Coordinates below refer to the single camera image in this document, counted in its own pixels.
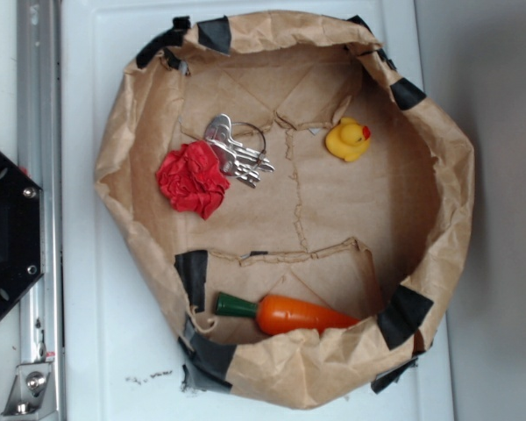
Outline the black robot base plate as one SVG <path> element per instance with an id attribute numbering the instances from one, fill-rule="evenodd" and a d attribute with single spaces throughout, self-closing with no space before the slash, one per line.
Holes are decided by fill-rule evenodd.
<path id="1" fill-rule="evenodd" d="M 43 274 L 41 192 L 0 151 L 0 321 Z"/>

